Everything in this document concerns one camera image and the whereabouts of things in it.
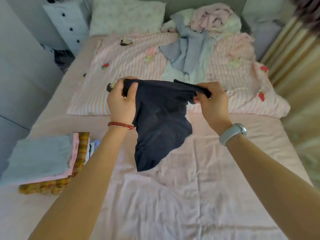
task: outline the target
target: plaid cloth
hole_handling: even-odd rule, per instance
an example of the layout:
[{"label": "plaid cloth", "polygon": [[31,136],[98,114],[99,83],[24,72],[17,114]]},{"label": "plaid cloth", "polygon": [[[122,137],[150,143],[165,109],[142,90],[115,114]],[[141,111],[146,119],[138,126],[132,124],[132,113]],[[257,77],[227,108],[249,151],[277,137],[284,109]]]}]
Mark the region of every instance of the plaid cloth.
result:
[{"label": "plaid cloth", "polygon": [[73,167],[72,175],[66,178],[43,181],[39,183],[32,184],[22,184],[19,185],[19,193],[28,195],[28,194],[60,194],[66,186],[71,182],[71,180],[82,170],[85,163],[87,147],[89,140],[89,132],[80,132],[79,133],[79,148],[77,159]]}]

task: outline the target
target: red strawberry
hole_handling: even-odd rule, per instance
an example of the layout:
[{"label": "red strawberry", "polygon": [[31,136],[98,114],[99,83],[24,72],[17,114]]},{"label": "red strawberry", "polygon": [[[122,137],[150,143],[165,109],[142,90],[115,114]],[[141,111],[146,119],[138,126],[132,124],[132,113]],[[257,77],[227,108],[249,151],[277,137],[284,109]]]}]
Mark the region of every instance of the red strawberry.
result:
[{"label": "red strawberry", "polygon": [[264,93],[263,92],[260,92],[258,94],[258,97],[261,99],[262,102],[264,102],[265,98],[264,98]]},{"label": "red strawberry", "polygon": [[106,69],[106,68],[108,68],[109,67],[109,63],[106,63],[106,64],[104,64],[101,68],[102,69]]},{"label": "red strawberry", "polygon": [[269,72],[269,69],[268,69],[265,65],[263,65],[262,67],[260,67],[260,70],[262,70],[262,71],[265,72],[265,73],[268,73],[268,72]]}]

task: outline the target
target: white watch strap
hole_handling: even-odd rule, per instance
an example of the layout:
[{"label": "white watch strap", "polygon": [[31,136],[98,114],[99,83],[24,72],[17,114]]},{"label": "white watch strap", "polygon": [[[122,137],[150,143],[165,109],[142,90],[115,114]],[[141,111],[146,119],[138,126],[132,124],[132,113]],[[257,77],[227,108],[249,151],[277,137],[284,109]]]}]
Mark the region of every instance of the white watch strap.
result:
[{"label": "white watch strap", "polygon": [[226,146],[227,141],[230,140],[230,138],[234,137],[237,134],[242,133],[244,136],[247,135],[246,128],[240,124],[235,123],[233,126],[231,126],[229,129],[227,129],[220,137],[219,141],[222,145]]}]

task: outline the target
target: person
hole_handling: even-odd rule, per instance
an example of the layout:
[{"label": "person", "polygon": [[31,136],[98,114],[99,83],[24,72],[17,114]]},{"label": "person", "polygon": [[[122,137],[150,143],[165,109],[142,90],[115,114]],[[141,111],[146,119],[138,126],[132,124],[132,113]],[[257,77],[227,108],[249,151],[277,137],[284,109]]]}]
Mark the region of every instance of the person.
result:
[{"label": "person", "polygon": [[[228,96],[218,82],[199,84],[211,98],[199,93],[204,118],[220,136],[233,124],[228,115]],[[133,83],[126,98],[120,79],[107,102],[111,121],[132,124],[135,117]],[[119,147],[128,129],[110,126],[98,149],[42,217],[29,240],[89,239],[106,196]],[[320,192],[272,159],[242,134],[226,147],[270,216],[290,240],[320,239]]]}]

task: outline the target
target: hand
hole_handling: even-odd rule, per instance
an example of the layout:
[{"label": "hand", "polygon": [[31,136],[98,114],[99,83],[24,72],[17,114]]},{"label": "hand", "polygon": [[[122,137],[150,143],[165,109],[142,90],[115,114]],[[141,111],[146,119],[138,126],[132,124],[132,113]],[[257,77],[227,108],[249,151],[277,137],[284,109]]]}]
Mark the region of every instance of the hand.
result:
[{"label": "hand", "polygon": [[194,97],[196,103],[201,104],[202,114],[209,126],[221,136],[232,126],[228,114],[228,95],[219,82],[204,82],[197,84],[211,92],[208,99],[205,94],[197,92]]},{"label": "hand", "polygon": [[[137,77],[125,77],[128,79],[137,79]],[[122,96],[123,80],[117,81],[112,91],[109,93],[107,102],[110,110],[111,121],[131,125],[136,115],[136,93],[138,83],[134,82],[128,91],[128,96]]]}]

